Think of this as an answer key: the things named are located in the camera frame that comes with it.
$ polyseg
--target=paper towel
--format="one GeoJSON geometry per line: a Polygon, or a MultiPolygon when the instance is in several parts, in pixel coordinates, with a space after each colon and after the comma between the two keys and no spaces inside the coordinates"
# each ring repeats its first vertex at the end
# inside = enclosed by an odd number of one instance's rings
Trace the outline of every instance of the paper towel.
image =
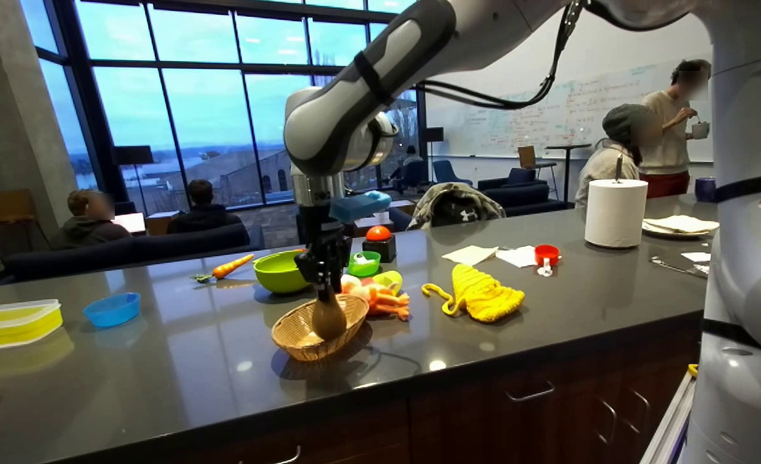
{"type": "Polygon", "coordinates": [[[586,243],[602,247],[638,247],[642,241],[646,193],[646,181],[592,181],[586,243]]]}

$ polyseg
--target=gray countertop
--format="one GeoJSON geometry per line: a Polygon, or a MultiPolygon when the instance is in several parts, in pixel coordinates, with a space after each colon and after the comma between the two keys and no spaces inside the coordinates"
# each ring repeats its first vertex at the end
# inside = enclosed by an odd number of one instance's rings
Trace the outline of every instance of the gray countertop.
{"type": "MultiPolygon", "coordinates": [[[[652,213],[700,211],[682,203],[652,213]]],[[[0,461],[52,461],[139,444],[202,426],[246,420],[314,399],[343,398],[428,371],[518,355],[567,340],[696,314],[705,282],[650,265],[650,252],[700,243],[646,238],[634,251],[584,243],[584,211],[514,217],[398,235],[398,269],[410,322],[368,319],[349,354],[297,363],[272,344],[272,324],[303,296],[268,296],[242,269],[221,286],[194,273],[227,259],[139,265],[0,286],[0,301],[58,296],[64,327],[29,349],[0,350],[0,461]],[[450,288],[442,255],[464,244],[561,244],[552,279],[504,260],[481,269],[527,292],[523,311],[497,324],[446,317],[421,296],[424,282],[450,288]],[[139,292],[141,317],[94,332],[79,309],[113,292],[139,292]]]]}

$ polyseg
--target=cabinet handle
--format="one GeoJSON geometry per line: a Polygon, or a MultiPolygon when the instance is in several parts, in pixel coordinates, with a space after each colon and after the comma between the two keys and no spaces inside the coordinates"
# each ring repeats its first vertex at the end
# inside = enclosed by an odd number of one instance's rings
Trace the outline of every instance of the cabinet handle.
{"type": "Polygon", "coordinates": [[[545,381],[545,385],[546,385],[546,387],[540,389],[540,393],[521,395],[521,398],[514,398],[510,393],[505,393],[505,398],[508,398],[508,403],[521,404],[521,403],[535,403],[535,399],[540,399],[540,398],[550,398],[550,395],[557,393],[552,381],[545,381]]]}
{"type": "Polygon", "coordinates": [[[656,433],[652,403],[641,389],[633,389],[633,395],[638,398],[638,403],[642,403],[642,408],[646,408],[646,433],[652,436],[656,433]]]}
{"type": "Polygon", "coordinates": [[[611,416],[611,429],[608,429],[608,433],[603,436],[603,433],[595,433],[595,438],[602,438],[607,447],[608,444],[615,444],[615,436],[617,436],[617,409],[615,409],[615,404],[611,403],[607,403],[607,399],[602,399],[602,404],[608,409],[608,416],[611,416]]]}
{"type": "Polygon", "coordinates": [[[297,454],[294,454],[294,456],[282,458],[282,461],[277,461],[277,464],[294,464],[294,461],[300,461],[300,456],[303,456],[303,447],[297,447],[297,454]]]}
{"type": "Polygon", "coordinates": [[[633,389],[633,395],[646,404],[646,412],[652,412],[652,403],[642,393],[633,389]]]}
{"type": "Polygon", "coordinates": [[[300,461],[300,458],[303,458],[303,447],[297,447],[297,454],[294,454],[294,456],[282,458],[282,461],[274,461],[274,464],[294,464],[294,461],[300,461]]]}

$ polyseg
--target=yellow cloth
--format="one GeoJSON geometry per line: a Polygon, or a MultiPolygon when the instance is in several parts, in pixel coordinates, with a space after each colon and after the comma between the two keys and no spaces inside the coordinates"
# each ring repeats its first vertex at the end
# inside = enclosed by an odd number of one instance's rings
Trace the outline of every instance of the yellow cloth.
{"type": "Polygon", "coordinates": [[[424,295],[446,300],[442,304],[444,314],[457,314],[459,309],[464,309],[481,322],[496,322],[517,311],[527,300],[523,292],[504,286],[497,279],[472,265],[454,265],[452,284],[454,295],[444,292],[437,284],[424,284],[424,295]]]}

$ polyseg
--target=bottle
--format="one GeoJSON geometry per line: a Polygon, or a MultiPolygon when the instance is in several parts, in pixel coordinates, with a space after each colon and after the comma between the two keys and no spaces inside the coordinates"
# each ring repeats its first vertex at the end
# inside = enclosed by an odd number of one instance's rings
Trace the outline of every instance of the bottle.
{"type": "Polygon", "coordinates": [[[337,308],[331,286],[318,286],[310,324],[322,340],[337,337],[345,331],[345,311],[337,308]]]}

